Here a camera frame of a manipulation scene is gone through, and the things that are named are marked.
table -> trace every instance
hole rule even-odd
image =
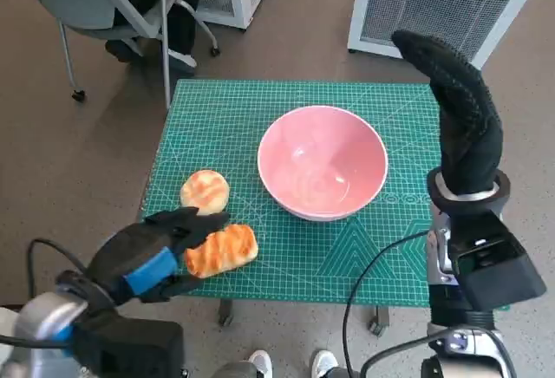
[[[388,177],[380,194],[356,215],[331,223],[290,215],[258,177],[258,143],[268,126],[293,108],[313,104],[363,117],[388,151]],[[438,110],[428,85],[179,81],[142,214],[178,207],[180,187],[191,173],[216,170],[231,186],[232,222],[253,228],[259,254],[190,294],[225,303],[237,298],[345,303],[381,248],[429,227],[426,175],[440,162],[437,133]],[[362,283],[356,303],[428,306],[424,238],[386,254]]]

black cable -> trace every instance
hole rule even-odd
[[[27,284],[29,286],[29,299],[35,298],[36,295],[36,285],[35,285],[35,269],[33,268],[33,250],[35,249],[36,244],[43,244],[47,245],[50,248],[61,253],[65,258],[67,258],[77,270],[80,272],[85,272],[87,269],[85,265],[73,255],[70,251],[66,250],[60,244],[57,244],[50,239],[44,238],[36,238],[33,239],[29,245],[27,245],[27,253],[26,253],[26,263],[27,263]]]
[[[32,339],[22,339],[21,337],[6,335],[0,335],[0,343],[30,349],[66,349],[70,344],[70,342],[35,341]]]
[[[408,235],[407,237],[405,237],[403,239],[399,239],[398,241],[395,241],[392,244],[389,244],[388,246],[383,248],[380,252],[378,252],[377,255],[374,258],[372,258],[372,261],[370,261],[370,264],[368,264],[366,269],[362,272],[361,276],[356,280],[355,286],[353,287],[353,290],[350,292],[349,300],[347,300],[347,306],[345,307],[345,315],[343,316],[343,353],[345,354],[345,364],[347,365],[347,372],[349,373],[349,378],[354,378],[355,373],[353,372],[353,367],[350,363],[349,349],[347,348],[347,321],[349,320],[350,306],[352,305],[353,300],[355,299],[356,292],[358,291],[358,287],[361,285],[361,282],[366,277],[366,275],[369,273],[370,269],[374,266],[374,263],[383,254],[385,254],[391,248],[395,248],[396,246],[404,244],[405,242],[408,242],[412,239],[423,237],[427,233],[428,233],[428,230],[420,231],[420,232],[415,233],[413,235]]]
[[[412,349],[426,343],[431,343],[437,339],[448,337],[449,335],[452,335],[454,332],[462,329],[479,330],[480,332],[485,333],[486,335],[491,337],[493,340],[493,343],[495,343],[495,346],[497,347],[497,350],[501,354],[501,357],[504,359],[506,363],[506,367],[509,370],[509,376],[511,376],[511,378],[517,378],[516,369],[514,368],[514,364],[513,364],[513,361],[511,360],[511,356],[509,355],[509,352],[506,350],[505,345],[497,337],[497,335],[495,335],[491,330],[484,329],[478,326],[470,326],[468,324],[460,324],[452,328],[444,329],[441,332],[434,333],[430,336],[421,337],[420,339],[414,339],[413,341],[401,343],[400,345],[396,345],[392,348],[385,349],[382,352],[379,352],[374,356],[372,356],[371,358],[369,358],[362,365],[360,377],[366,378],[366,374],[368,373],[368,370],[370,369],[370,367],[372,367],[372,365],[378,363],[382,359],[387,358],[388,356],[398,354],[402,351]]]
[[[372,261],[370,261],[370,264],[368,264],[366,269],[362,272],[361,276],[356,280],[356,283],[353,286],[352,291],[350,292],[349,300],[347,301],[347,306],[345,307],[345,315],[343,316],[343,353],[345,355],[345,364],[347,365],[347,372],[349,373],[349,378],[354,378],[355,375],[354,375],[353,367],[350,363],[349,349],[347,347],[347,322],[349,320],[349,313],[350,313],[351,305],[353,303],[353,300],[355,299],[356,292],[358,291],[358,288],[361,285],[361,282],[366,277],[366,275],[369,273],[371,268],[374,266],[375,262],[383,254],[385,254],[387,251],[389,251],[392,248],[395,248],[396,246],[404,244],[404,243],[406,243],[406,242],[408,242],[412,239],[423,237],[427,233],[428,233],[428,231],[420,231],[420,232],[415,233],[413,235],[409,235],[409,236],[407,236],[403,239],[399,239],[398,241],[395,241],[392,244],[389,244],[388,246],[383,248],[380,252],[378,252],[377,255],[374,258],[372,258]],[[501,357],[504,359],[504,361],[506,363],[506,366],[507,366],[507,369],[509,370],[509,374],[510,374],[511,378],[516,378],[517,377],[516,369],[514,367],[513,361],[511,360],[511,356],[509,355],[509,352],[507,351],[505,345],[497,337],[497,335],[495,335],[491,330],[484,329],[484,328],[481,328],[481,327],[478,327],[478,326],[470,326],[470,325],[467,325],[467,324],[462,324],[462,325],[455,326],[455,327],[452,327],[452,328],[444,329],[444,330],[442,330],[438,333],[434,333],[433,335],[421,337],[420,339],[414,339],[413,341],[401,343],[401,344],[396,345],[392,348],[385,349],[382,352],[379,352],[376,355],[369,358],[362,365],[361,372],[360,372],[360,377],[361,378],[366,378],[366,374],[367,374],[368,370],[370,369],[370,367],[372,365],[376,364],[377,362],[381,361],[382,359],[387,358],[388,356],[398,354],[402,351],[415,348],[415,347],[420,346],[420,345],[425,344],[425,343],[433,342],[437,339],[445,338],[445,337],[453,334],[455,331],[462,330],[462,329],[479,330],[480,332],[485,333],[486,335],[488,335],[493,340],[493,343],[497,347],[497,350],[501,354]]]

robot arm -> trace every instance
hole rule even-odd
[[[117,232],[83,273],[64,271],[55,291],[28,302],[14,336],[58,341],[60,349],[14,347],[1,376],[75,377],[81,366],[102,378],[180,378],[183,330],[173,322],[130,319],[116,308],[138,297],[162,302],[200,280],[177,276],[182,254],[220,230],[229,216],[198,216],[196,208],[159,212]]]
[[[392,40],[430,78],[440,106],[441,167],[428,174],[428,334],[466,325],[430,343],[437,355],[422,364],[422,376],[514,378],[492,337],[473,329],[500,336],[494,309],[545,293],[525,249],[501,221],[510,182],[497,168],[500,118],[480,72],[456,50],[408,31],[396,31]]]

blue strap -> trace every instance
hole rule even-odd
[[[174,274],[177,269],[175,256],[165,246],[157,255],[124,277],[133,293],[138,296]]]

pink bowl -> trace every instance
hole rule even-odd
[[[258,148],[258,173],[289,212],[330,221],[359,211],[378,194],[388,155],[374,128],[358,116],[306,107],[270,125]]]

